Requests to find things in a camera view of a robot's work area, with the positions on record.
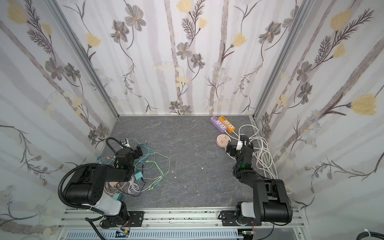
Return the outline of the teal USB charger plug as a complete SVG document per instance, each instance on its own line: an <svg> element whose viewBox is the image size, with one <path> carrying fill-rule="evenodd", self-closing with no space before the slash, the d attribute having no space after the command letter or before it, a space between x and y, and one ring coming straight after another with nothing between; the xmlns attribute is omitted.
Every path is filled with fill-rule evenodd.
<svg viewBox="0 0 384 240"><path fill-rule="evenodd" d="M137 181L141 180L143 178L143 173L141 171L138 171L134 174L134 177Z"/></svg>

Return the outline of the pink round power strip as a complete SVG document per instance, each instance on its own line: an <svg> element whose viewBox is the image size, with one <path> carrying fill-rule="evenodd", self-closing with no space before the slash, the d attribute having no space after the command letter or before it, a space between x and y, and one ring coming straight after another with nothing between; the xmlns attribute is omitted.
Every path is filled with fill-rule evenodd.
<svg viewBox="0 0 384 240"><path fill-rule="evenodd" d="M220 148L226 148L230 142L231 138L226 134L220 134L217 136L216 143Z"/></svg>

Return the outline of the orange power strip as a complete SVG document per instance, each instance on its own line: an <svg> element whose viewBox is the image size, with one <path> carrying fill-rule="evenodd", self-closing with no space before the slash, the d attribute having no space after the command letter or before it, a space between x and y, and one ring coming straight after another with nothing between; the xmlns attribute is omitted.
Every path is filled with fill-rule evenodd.
<svg viewBox="0 0 384 240"><path fill-rule="evenodd" d="M230 123L227 118L225 118L224 116L220 116L219 120L227 127L228 133L232 133L235 131L236 129L235 126L232 123Z"/></svg>

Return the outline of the purple power strip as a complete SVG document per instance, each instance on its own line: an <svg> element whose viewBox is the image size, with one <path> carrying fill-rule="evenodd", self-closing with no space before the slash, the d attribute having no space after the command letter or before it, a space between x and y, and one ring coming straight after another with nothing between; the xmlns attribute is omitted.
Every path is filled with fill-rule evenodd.
<svg viewBox="0 0 384 240"><path fill-rule="evenodd" d="M227 126L221 122L218 117L212 116L210 121L221 133L224 133L227 130Z"/></svg>

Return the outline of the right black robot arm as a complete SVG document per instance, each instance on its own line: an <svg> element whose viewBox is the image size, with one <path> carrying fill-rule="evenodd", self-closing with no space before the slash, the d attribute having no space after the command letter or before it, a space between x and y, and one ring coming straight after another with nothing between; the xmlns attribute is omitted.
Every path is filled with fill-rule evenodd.
<svg viewBox="0 0 384 240"><path fill-rule="evenodd" d="M285 184L280 179L271 179L257 173L252 167L255 148L251 140L242 136L240 144L228 142L226 152L234 157L233 176L253 190L251 202L238 202L235 221L239 225L260 226L262 223L289 224L293 218L293 207Z"/></svg>

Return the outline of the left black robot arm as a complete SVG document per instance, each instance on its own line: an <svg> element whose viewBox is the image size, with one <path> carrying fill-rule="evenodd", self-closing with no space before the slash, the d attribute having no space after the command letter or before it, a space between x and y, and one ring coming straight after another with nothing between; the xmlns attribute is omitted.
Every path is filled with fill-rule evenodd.
<svg viewBox="0 0 384 240"><path fill-rule="evenodd" d="M126 183L134 175L135 160L143 156L139 145L128 146L128 141L108 137L107 147L114 153L111 165L89 163L70 170L58 185L58 197L63 204L100 214L107 226L125 226L131 220L126 204L113 199L105 191L106 183Z"/></svg>

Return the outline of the teal charger near rail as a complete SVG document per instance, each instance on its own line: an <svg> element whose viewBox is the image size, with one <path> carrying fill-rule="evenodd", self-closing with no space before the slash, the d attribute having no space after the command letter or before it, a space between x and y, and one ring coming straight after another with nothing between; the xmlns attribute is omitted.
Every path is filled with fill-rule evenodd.
<svg viewBox="0 0 384 240"><path fill-rule="evenodd" d="M113 195L113 199L122 202L124 200L123 194L115 194Z"/></svg>

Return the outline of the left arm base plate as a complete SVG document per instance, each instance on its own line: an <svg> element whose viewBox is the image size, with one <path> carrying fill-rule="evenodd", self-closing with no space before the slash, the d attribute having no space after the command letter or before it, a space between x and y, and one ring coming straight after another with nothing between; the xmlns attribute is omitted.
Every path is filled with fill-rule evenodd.
<svg viewBox="0 0 384 240"><path fill-rule="evenodd" d="M106 216L100 222L100 227L103 229L111 227L141 227L144 213L144 211L130 211L116 216Z"/></svg>

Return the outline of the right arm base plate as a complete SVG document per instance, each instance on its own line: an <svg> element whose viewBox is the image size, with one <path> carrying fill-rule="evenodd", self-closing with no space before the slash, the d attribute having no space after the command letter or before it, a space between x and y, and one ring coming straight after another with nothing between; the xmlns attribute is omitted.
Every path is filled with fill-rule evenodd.
<svg viewBox="0 0 384 240"><path fill-rule="evenodd" d="M262 224L252 218L236 218L235 211L221 211L218 219L222 222L223 227L257 227Z"/></svg>

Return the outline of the aluminium mounting rail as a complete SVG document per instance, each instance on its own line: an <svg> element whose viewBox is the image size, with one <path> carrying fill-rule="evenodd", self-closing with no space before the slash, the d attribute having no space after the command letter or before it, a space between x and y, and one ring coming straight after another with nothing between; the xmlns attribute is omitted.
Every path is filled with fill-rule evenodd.
<svg viewBox="0 0 384 240"><path fill-rule="evenodd" d="M144 208L128 211L144 211L141 227L124 227L126 230L160 229L257 229L258 227L223 227L218 219L221 211L234 211L234 207L201 208ZM66 210L58 225L58 230L91 230L85 218L94 219L99 214L86 210Z"/></svg>

